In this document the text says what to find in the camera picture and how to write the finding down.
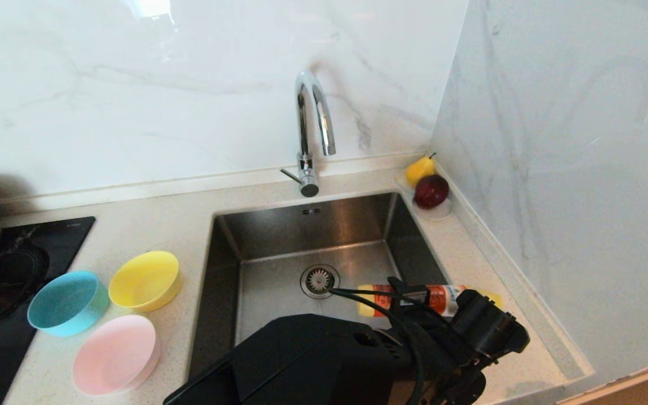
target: pink bowl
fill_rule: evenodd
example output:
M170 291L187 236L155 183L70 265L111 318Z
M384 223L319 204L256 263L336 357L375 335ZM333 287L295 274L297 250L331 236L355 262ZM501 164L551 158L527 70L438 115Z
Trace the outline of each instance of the pink bowl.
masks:
M134 389L159 361L154 325L140 315L121 316L101 325L74 359L74 385L86 395Z

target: sink drain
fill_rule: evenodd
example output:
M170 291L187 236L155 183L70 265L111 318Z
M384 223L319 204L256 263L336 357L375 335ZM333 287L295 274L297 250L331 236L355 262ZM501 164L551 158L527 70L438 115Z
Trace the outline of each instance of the sink drain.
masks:
M321 300L331 297L329 289L339 287L339 273L328 264L307 267L299 279L301 291L309 297Z

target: faucet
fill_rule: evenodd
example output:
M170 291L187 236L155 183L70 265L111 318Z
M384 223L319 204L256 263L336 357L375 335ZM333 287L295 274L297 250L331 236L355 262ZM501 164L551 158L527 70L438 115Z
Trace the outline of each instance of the faucet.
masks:
M301 148L299 153L296 154L296 159L299 161L299 176L291 174L286 169L280 171L299 183L301 195L314 197L319 192L319 186L314 171L314 156L309 153L307 112L306 103L304 102L306 95L304 93L309 94L309 100L313 103L314 110L317 112L324 156L331 156L336 153L334 131L331 128L331 113L329 113L329 107L326 105L322 86L312 72L304 71L296 75L295 85L296 108L298 108L299 118L299 146Z

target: blue bowl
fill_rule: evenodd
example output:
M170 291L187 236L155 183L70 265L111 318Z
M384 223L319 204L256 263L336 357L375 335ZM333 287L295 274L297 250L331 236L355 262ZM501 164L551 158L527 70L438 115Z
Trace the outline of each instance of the blue bowl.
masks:
M70 272L46 284L31 300L29 324L56 336L90 328L109 307L109 293L93 272Z

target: bottle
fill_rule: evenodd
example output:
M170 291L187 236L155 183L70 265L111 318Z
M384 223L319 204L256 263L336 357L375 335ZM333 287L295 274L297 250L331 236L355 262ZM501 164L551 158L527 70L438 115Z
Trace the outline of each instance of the bottle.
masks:
M466 285L427 285L429 288L429 306L432 307L437 313L442 316L454 316L458 310L457 297L461 294L462 291L466 290L468 287ZM381 291L384 293L393 293L394 288L388 284L364 284L358 287L358 290L370 290L370 291ZM501 302L501 296L495 292L489 292L484 290L477 289L476 291L479 294L489 297L489 300L494 302L494 305L499 306ZM362 298L366 298L371 302L379 305L385 309L389 309L392 304L392 297L387 297L386 295L367 295L367 294L358 294ZM358 304L358 312L360 316L384 316L378 310L371 308L370 306L364 305L363 303Z

